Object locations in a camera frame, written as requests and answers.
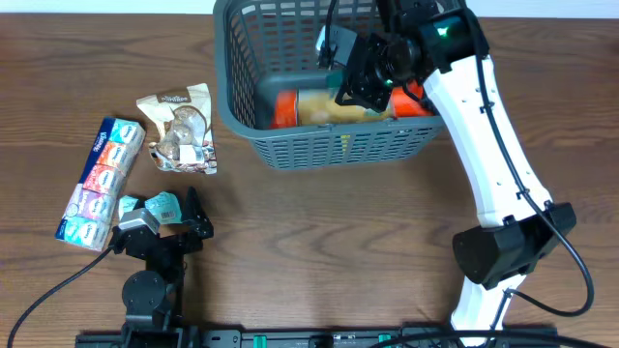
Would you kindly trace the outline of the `orange spaghetti pasta packet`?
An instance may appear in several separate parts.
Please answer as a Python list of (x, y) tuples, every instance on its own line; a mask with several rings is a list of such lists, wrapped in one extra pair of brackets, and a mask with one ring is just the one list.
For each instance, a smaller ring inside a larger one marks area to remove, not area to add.
[(359, 105), (339, 105), (332, 90), (290, 90), (278, 94), (271, 128), (371, 123), (431, 115), (431, 111), (407, 96), (401, 87), (393, 90), (387, 108), (381, 112)]

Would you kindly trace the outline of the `beige cookie snack bag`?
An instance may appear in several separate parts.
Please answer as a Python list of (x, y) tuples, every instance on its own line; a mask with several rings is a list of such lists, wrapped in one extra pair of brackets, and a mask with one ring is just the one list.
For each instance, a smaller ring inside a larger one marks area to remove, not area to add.
[(159, 170), (206, 175), (217, 172), (207, 84), (159, 92), (137, 100), (136, 106), (159, 133), (160, 140), (148, 145)]

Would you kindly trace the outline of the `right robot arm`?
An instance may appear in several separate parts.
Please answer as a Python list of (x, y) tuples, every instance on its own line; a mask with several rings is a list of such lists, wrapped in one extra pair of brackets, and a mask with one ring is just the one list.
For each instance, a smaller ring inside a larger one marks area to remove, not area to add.
[(575, 227), (524, 155), (501, 100), (478, 18), (463, 1), (381, 1), (384, 35), (339, 34), (327, 22), (318, 63), (343, 69), (336, 102), (386, 109), (397, 88), (418, 83), (416, 102), (437, 114), (456, 146), (478, 225), (453, 238), (464, 282), (450, 324), (462, 347), (492, 347), (520, 284)]

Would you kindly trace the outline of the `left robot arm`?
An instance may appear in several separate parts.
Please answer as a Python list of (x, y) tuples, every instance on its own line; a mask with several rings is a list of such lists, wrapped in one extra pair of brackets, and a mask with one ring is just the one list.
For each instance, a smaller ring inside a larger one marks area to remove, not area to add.
[(112, 229), (113, 252), (145, 262), (145, 269), (131, 275), (122, 290), (126, 323), (133, 329), (163, 332), (183, 320), (185, 256), (202, 250), (203, 241), (214, 236), (193, 187), (188, 188), (181, 223), (186, 232), (163, 237), (155, 216), (139, 208), (123, 214)]

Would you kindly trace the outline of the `teal small wrapped packet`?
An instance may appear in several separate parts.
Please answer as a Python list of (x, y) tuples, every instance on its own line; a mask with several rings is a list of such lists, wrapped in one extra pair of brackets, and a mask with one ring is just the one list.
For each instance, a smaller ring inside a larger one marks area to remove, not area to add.
[(149, 199), (138, 199), (129, 195), (122, 196), (118, 203), (118, 217), (138, 208), (146, 208), (162, 224), (180, 224), (182, 213), (179, 200), (175, 194), (162, 191)]

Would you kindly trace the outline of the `Kleenex tissue multipack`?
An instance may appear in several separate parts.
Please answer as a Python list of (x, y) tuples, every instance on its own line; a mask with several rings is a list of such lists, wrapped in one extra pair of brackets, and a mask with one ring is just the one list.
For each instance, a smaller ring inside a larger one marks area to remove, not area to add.
[(100, 251), (105, 244), (117, 196), (126, 182), (145, 130), (135, 121), (106, 117), (54, 238)]

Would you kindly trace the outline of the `grey plastic shopping basket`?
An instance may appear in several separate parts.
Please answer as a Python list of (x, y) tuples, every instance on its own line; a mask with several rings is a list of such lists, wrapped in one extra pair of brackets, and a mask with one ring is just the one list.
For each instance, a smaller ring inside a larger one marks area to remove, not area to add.
[(345, 67), (317, 66), (315, 43), (323, 26), (327, 40), (331, 25), (356, 32), (357, 39), (428, 37), (420, 45), (419, 78), (447, 71), (454, 53), (470, 51), (470, 35), (481, 31), (462, 1), (217, 0), (213, 16), (219, 114), (276, 169), (406, 159), (444, 129), (438, 116), (272, 129), (279, 92), (342, 82)]

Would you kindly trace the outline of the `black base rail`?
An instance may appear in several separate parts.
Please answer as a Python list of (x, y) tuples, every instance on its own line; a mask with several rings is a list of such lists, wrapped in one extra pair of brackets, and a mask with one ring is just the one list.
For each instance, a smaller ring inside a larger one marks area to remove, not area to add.
[(199, 347), (199, 348), (347, 348), (374, 344), (411, 334), (441, 333), (438, 326), (407, 326), (360, 331), (201, 330), (196, 326), (159, 333), (123, 328), (119, 332), (84, 332), (76, 347)]

